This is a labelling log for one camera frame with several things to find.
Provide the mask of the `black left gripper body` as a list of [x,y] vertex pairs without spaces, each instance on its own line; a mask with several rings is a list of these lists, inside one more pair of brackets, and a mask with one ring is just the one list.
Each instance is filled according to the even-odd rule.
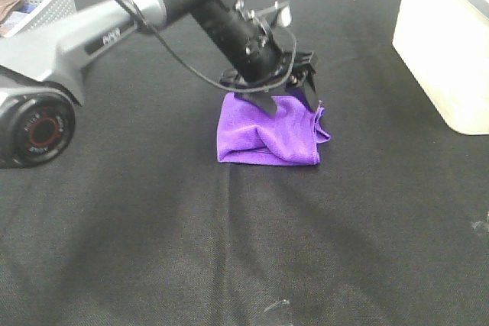
[[236,69],[228,69],[221,75],[219,85],[238,93],[270,93],[275,89],[289,93],[301,89],[306,80],[316,74],[316,64],[317,55],[314,51],[286,50],[277,66],[257,82],[248,82]]

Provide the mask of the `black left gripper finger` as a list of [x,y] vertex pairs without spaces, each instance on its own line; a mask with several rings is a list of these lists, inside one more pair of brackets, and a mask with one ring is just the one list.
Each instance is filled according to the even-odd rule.
[[287,83],[287,93],[298,99],[307,110],[316,112],[318,109],[319,99],[310,74],[291,78]]
[[273,97],[267,92],[253,92],[247,94],[248,101],[266,113],[268,116],[273,117],[277,113],[277,104]]

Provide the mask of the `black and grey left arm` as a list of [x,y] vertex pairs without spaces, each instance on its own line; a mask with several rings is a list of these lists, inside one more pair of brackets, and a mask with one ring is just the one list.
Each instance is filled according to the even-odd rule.
[[231,64],[218,89],[275,115],[271,92],[282,88],[309,111],[318,108],[315,54],[284,50],[273,30],[286,30],[290,7],[259,11],[242,0],[106,0],[28,30],[35,9],[1,39],[1,166],[31,168],[57,158],[76,129],[85,101],[83,71],[134,33],[158,35],[191,15]]

